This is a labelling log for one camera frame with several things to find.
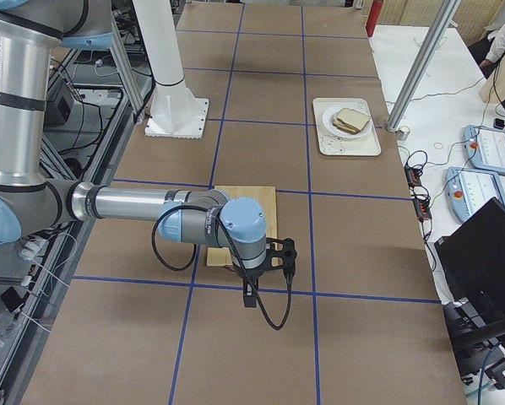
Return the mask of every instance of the red object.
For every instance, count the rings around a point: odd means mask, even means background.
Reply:
[[[371,11],[369,11],[369,18],[367,19],[367,24],[365,25],[367,36],[369,38],[372,37],[374,34],[374,29],[377,28],[378,17],[380,17],[383,3],[383,0],[372,1]]]

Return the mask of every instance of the person's hand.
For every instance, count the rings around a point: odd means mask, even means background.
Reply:
[[[493,63],[489,59],[484,59],[484,61],[482,63],[480,63],[479,67],[480,67],[481,71],[483,71],[483,69],[492,66],[492,64]]]

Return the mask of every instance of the blue and white device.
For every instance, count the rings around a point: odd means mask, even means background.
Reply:
[[[450,167],[446,174],[446,191],[455,215],[462,222],[493,197],[505,206],[502,183],[494,171]]]
[[[505,175],[505,130],[468,125],[464,129],[464,147],[476,169]]]

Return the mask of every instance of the white tray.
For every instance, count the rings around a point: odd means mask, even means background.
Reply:
[[[371,116],[364,99],[314,99],[312,108],[316,118],[320,152],[328,156],[378,156],[382,152],[377,131],[372,123],[369,131],[358,139],[346,139],[333,135],[323,124],[323,113],[330,107],[352,108]]]

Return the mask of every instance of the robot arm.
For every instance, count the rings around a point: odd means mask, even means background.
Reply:
[[[0,244],[71,220],[155,221],[152,238],[158,230],[169,240],[229,247],[243,279],[245,306],[258,300],[266,318],[258,278],[283,270],[289,304],[281,325],[270,323],[281,328],[290,309],[296,251],[293,240],[266,238],[256,201],[229,200],[216,190],[114,189],[46,179],[39,172],[50,50],[59,44],[107,49],[111,38],[109,0],[0,0]],[[155,254],[166,264],[156,249]]]

